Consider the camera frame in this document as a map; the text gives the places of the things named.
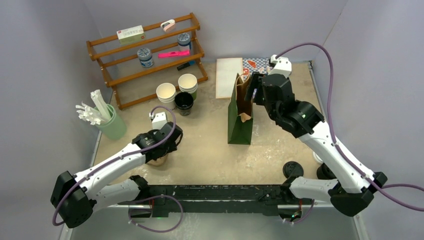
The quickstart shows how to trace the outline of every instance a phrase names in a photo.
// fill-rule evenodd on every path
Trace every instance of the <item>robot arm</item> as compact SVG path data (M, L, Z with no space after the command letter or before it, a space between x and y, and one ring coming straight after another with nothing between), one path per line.
M57 177L50 198L50 202L55 208L58 207L65 194L74 185L80 183L58 209L58 213L69 228L81 225L93 212L102 208L116 203L133 201L141 196L143 199L145 198L149 186L147 181L138 175L131 176L117 184L108 184L133 168L177 150L178 143L176 141L181 139L183 131L176 125L173 133L163 144L143 153L126 156L128 153L141 152L142 149L162 141L171 132L173 123L164 121L160 126L159 130L139 134L132 140L132 143L96 166L77 172L75 175L65 171Z
M289 79L292 72L289 59L273 55L270 64L274 68L269 75L252 74L245 100L264 106L276 125L311 148L336 176L333 180L290 176L281 190L292 198L330 202L343 214L356 215L370 204L376 189L337 151L323 115L311 103L295 99ZM381 187L387 181L382 172L374 173L359 162L338 139L335 144L377 185Z

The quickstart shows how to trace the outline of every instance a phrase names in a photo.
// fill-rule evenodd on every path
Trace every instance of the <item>wooden shelf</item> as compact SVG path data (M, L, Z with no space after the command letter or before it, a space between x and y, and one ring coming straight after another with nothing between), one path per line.
M104 51L104 52L100 52L100 53L97 53L95 51L94 46L100 45L100 44L105 44L105 43L108 43L108 42L111 42L111 41L116 41L116 40L118 40L118 36L117 35L111 35L111 36L107 36L107 37L104 37L104 38L101 38L101 39L98 39L98 40L86 42L88 55L89 55L89 57L91 58L92 61L97 61L98 65L100 66L100 70L101 70L102 75L103 75L104 83L106 84L106 86L112 88L113 94L116 98L116 102L117 102L119 109L122 110L124 108L128 108L128 107L131 107L135 104L139 104L139 103L142 103L144 101L148 101L148 100L151 100L151 99L154 99L154 98L157 97L156 94L152 94L152 95L145 96L145 97L142 97L140 99L137 99L137 100L134 100L134 101L131 101L131 102L121 104L121 99L120 99L119 94L118 94L117 86L119 84L122 84L122 83L125 83L125 82L128 82L128 81L143 77L143 76L151 74L151 73L155 73L155 72L158 72L158 71L161 71L161 70L164 70L164 69L167 69L167 68L171 68L171 67L174 67L174 66L177 66L177 65L181 65L181 64L184 64L184 63L187 63L189 61L194 60L197 64L197 66L199 67L202 75L203 75L203 77L197 79L197 82L200 83L200 82L208 80L208 75L207 75L207 73L206 73L206 71L205 71L205 69L202 65L202 62L200 60L200 58L203 58L205 56L205 53L203 51L202 46L199 43L199 40L196 37L196 31L200 30L200 24L199 24L198 19L196 18L196 16L193 13L190 13L190 14L185 15L185 16L180 16L180 17L174 18L174 20L175 20L176 23L190 20L192 26L181 29L181 30L169 32L169 33L166 33L166 34L163 34L163 35L160 35L160 36L148 38L148 39L143 40L143 41L139 41L139 42L135 42L135 43L132 43L132 44L120 46L120 47L117 47L117 48L114 48L114 49L111 49L111 50L107 50L107 51ZM161 27L161 22L158 22L158 23L155 23L155 24L152 24L152 25L143 26L143 30L145 32L147 32L149 30L157 29L157 28L160 28L160 27ZM136 47L139 47L139 46L142 46L142 45L145 45L145 44L157 42L157 41L169 38L169 37L177 36L179 34L188 33L188 32L191 32L191 45L192 45L193 55L190 55L190 56L187 56L187 57L184 57L184 58L179 58L175 61L163 64L163 65L147 68L143 71L140 71L140 72L128 75L128 76L120 77L118 79L113 79L107 68L114 66L114 65L117 65L117 64L121 64L121 63L130 61L130 60L133 60L133 59L137 59L138 58L137 54L130 55L130 56L127 56L127 57L123 57L123 58L120 58L120 59L116 59L116 60L106 62L106 63L103 63L103 61L101 60L102 57L106 57L106 56L116 54L116 53L119 53L119 52L122 52L122 51L125 51L125 50L128 50L128 49L136 48ZM167 45L164 45L164 46L161 46L161 47L151 49L151 52L152 52L152 54L154 54L154 53L157 53L157 52L160 52L160 51L163 51L163 50L166 50L166 49L170 49L170 48L173 48L173 47L176 47L176 46L178 46L178 43L174 42L174 43L171 43L171 44L167 44Z

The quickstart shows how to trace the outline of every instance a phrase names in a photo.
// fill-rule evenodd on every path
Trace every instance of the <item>white paper sheet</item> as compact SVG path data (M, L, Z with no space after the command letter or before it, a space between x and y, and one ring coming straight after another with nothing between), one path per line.
M230 99L237 73L242 74L242 72L243 59L241 57L218 58L216 60L215 98Z

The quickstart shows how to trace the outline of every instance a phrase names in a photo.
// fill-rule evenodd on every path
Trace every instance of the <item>white wall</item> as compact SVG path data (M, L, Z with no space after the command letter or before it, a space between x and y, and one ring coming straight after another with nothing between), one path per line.
M335 131L364 164L388 183L424 186L424 1L349 0L325 47L334 62ZM314 72L327 102L329 70L324 53ZM387 190L424 207L423 192ZM424 213L376 193L363 211L372 240L424 239Z
M56 178L88 167L98 133L75 104L111 94L86 49L100 34L82 0L2 0L0 32L0 239L54 240Z
M205 60L269 57L301 42L324 43L347 0L85 0L106 37L136 25L151 25L193 12ZM153 37L156 32L147 32ZM308 61L318 50L290 53Z

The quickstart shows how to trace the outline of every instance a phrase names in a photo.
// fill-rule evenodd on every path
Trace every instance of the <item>paper bag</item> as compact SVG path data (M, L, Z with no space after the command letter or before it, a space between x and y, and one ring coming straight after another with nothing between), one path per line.
M253 130L252 102L245 101L245 95L251 78L243 82L237 74L228 105L228 143L250 145Z

